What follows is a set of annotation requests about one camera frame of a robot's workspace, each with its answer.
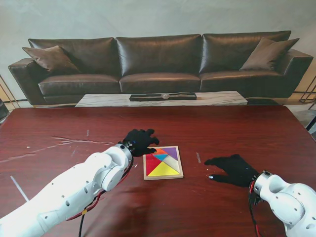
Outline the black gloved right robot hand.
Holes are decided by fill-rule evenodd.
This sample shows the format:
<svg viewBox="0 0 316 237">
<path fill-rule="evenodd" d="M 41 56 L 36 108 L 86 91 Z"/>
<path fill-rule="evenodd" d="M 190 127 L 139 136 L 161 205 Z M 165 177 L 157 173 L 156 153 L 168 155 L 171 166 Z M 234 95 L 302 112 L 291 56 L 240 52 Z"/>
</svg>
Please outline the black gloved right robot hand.
<svg viewBox="0 0 316 237">
<path fill-rule="evenodd" d="M 204 165 L 216 166 L 227 173 L 227 175 L 213 174 L 210 179 L 219 183 L 232 184 L 238 187 L 249 187 L 254 178 L 259 175 L 240 155 L 234 154 L 229 157 L 218 157 L 208 159 Z"/>
</svg>

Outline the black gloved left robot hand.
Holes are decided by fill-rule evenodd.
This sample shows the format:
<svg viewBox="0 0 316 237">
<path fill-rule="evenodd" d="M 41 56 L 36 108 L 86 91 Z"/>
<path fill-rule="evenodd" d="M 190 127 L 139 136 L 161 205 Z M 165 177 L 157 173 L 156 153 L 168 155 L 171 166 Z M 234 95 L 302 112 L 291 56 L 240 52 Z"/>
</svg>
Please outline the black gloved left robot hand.
<svg viewBox="0 0 316 237">
<path fill-rule="evenodd" d="M 133 157 L 141 157 L 143 155 L 153 154 L 156 152 L 156 149 L 150 148 L 150 145 L 159 144 L 159 139 L 152 137 L 154 132 L 155 131 L 153 129 L 133 129 L 132 131 L 128 132 L 121 144 L 128 148 Z"/>
</svg>

